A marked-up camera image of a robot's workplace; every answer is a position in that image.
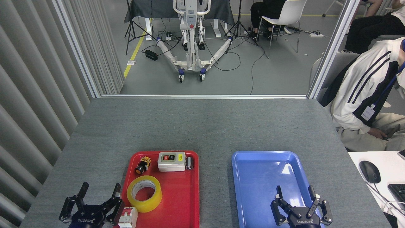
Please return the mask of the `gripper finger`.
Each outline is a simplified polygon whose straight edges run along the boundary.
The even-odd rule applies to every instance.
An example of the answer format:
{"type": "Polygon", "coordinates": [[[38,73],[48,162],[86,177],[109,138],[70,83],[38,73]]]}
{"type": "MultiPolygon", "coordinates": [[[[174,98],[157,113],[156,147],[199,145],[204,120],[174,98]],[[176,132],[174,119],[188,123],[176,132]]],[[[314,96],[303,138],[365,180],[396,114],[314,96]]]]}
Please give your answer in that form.
{"type": "Polygon", "coordinates": [[[289,214],[292,213],[292,206],[284,200],[280,185],[276,187],[276,192],[277,194],[275,199],[271,202],[271,210],[276,225],[281,226],[286,221],[286,217],[280,213],[279,208],[283,209],[285,213],[289,214]]]}
{"type": "Polygon", "coordinates": [[[118,225],[124,208],[120,191],[121,185],[120,183],[116,183],[112,197],[101,206],[101,212],[104,215],[105,221],[110,222],[113,225],[118,225]]]}
{"type": "Polygon", "coordinates": [[[333,222],[332,213],[330,211],[330,205],[328,201],[322,200],[320,195],[315,193],[315,190],[312,185],[308,187],[308,192],[310,194],[310,198],[313,201],[312,206],[309,208],[308,212],[306,213],[307,219],[312,219],[315,222],[314,213],[317,207],[319,206],[322,209],[322,217],[320,217],[316,224],[325,224],[330,225],[333,222]]]}
{"type": "Polygon", "coordinates": [[[59,220],[61,222],[69,222],[71,221],[71,212],[73,210],[74,205],[77,206],[78,213],[80,215],[85,215],[85,209],[84,209],[84,197],[87,193],[87,190],[89,188],[89,184],[87,182],[83,182],[81,189],[78,194],[72,196],[72,197],[67,197],[65,199],[65,202],[62,206],[60,215],[59,215],[59,220]]]}

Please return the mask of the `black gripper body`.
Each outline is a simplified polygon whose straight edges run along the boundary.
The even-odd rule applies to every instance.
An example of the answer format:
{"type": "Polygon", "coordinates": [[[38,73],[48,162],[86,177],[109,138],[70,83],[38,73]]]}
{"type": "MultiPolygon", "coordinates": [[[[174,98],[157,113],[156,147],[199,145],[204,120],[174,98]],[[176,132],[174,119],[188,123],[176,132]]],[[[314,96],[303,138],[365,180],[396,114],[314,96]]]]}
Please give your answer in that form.
{"type": "Polygon", "coordinates": [[[77,211],[72,216],[70,228],[101,228],[106,216],[101,211],[101,205],[84,205],[84,214],[77,211]]]}
{"type": "Polygon", "coordinates": [[[285,211],[291,228],[321,228],[320,218],[315,209],[303,206],[288,207],[285,211]]]}

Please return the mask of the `person's hand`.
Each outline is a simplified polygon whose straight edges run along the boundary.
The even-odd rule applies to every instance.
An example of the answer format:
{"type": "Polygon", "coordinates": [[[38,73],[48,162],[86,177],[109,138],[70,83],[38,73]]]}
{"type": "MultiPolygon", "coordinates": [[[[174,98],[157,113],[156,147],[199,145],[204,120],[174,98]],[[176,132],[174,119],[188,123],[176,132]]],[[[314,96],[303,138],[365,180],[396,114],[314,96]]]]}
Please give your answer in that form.
{"type": "Polygon", "coordinates": [[[377,128],[370,128],[370,130],[368,131],[368,134],[370,134],[376,138],[382,139],[382,140],[388,139],[388,136],[382,130],[377,129],[377,128]]]}

